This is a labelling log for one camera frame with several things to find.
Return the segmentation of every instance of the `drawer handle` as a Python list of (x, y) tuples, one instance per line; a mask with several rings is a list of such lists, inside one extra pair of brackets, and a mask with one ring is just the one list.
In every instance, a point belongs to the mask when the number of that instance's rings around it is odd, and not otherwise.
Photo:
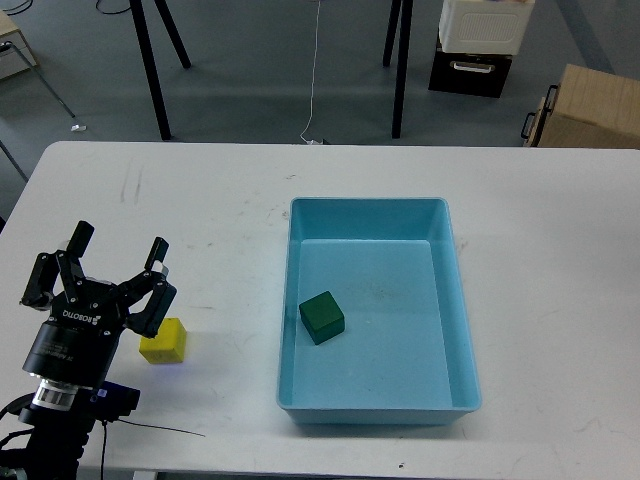
[(491, 73), (496, 69), (496, 67), (493, 65), (482, 65), (479, 63), (468, 62), (453, 61), (449, 65), (453, 67), (454, 70), (459, 70), (461, 72)]
[(527, 113), (527, 116), (524, 119), (524, 125), (522, 125), (522, 130), (520, 131), (520, 136), (522, 138), (524, 138), (525, 140), (529, 140), (529, 137), (531, 136), (531, 132), (533, 130), (533, 121), (531, 123), (529, 123), (529, 119), (530, 118), (536, 118), (536, 113), (535, 112), (529, 112)]

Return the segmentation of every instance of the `scratch mark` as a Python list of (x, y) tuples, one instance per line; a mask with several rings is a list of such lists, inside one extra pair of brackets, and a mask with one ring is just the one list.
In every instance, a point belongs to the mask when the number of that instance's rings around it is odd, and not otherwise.
[(136, 193), (133, 197), (133, 204), (137, 205), (138, 204), (138, 200), (140, 199), (140, 186), (142, 185), (142, 172), (144, 171), (144, 165), (142, 166), (142, 168), (140, 169), (140, 172), (138, 173), (138, 184), (136, 185)]
[(627, 432), (625, 432), (624, 430), (614, 430), (612, 428), (609, 429), (609, 432), (611, 433), (615, 433), (617, 435), (622, 435), (624, 437), (627, 437), (629, 440), (632, 440), (634, 442), (640, 442), (640, 439), (637, 439), (631, 435), (629, 435)]
[(591, 428), (593, 425), (597, 425), (598, 426), (598, 430), (602, 428), (602, 422), (600, 421), (600, 417), (594, 417), (591, 420), (589, 420), (587, 422), (587, 424), (582, 427), (582, 428), (578, 428), (577, 430), (574, 430), (575, 433), (584, 433), (586, 432), (589, 428)]
[(127, 182), (129, 181), (129, 173), (131, 172), (131, 162), (127, 165), (127, 174), (124, 176), (124, 183), (122, 184), (122, 190), (120, 190), (120, 203), (124, 203), (124, 191), (127, 188)]

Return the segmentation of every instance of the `white cable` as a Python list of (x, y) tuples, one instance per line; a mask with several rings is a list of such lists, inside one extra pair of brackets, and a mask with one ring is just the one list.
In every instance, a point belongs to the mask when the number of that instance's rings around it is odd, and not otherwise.
[(309, 121), (307, 122), (307, 126), (304, 127), (304, 130), (300, 134), (300, 138), (306, 144), (311, 144), (311, 140), (307, 140), (306, 138), (304, 138), (304, 134), (307, 133), (307, 130), (309, 130), (309, 126), (311, 125), (311, 119), (313, 118), (313, 93), (316, 85), (316, 60), (318, 58), (318, 30), (319, 30), (318, 27), (320, 25), (320, 4), (321, 3), (322, 3), (322, 0), (318, 0), (318, 11), (316, 12), (316, 46), (313, 52), (313, 70), (311, 72), (311, 101), (310, 101), (310, 108), (309, 108), (310, 110)]

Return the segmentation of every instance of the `plastic bin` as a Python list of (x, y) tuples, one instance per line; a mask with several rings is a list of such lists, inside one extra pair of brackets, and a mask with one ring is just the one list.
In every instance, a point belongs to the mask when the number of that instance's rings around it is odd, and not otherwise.
[[(315, 345), (298, 305), (326, 290), (346, 328)], [(480, 407), (444, 200), (292, 202), (277, 397), (297, 423), (439, 425)]]

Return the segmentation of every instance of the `wooden cabinet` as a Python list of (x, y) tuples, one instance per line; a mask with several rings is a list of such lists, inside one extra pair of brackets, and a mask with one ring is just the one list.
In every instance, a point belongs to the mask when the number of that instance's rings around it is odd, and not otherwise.
[[(0, 11), (0, 43), (6, 41), (11, 41), (18, 47), (32, 65), (38, 64), (18, 26), (6, 13)], [(0, 78), (8, 77), (28, 68), (15, 50), (0, 52)]]

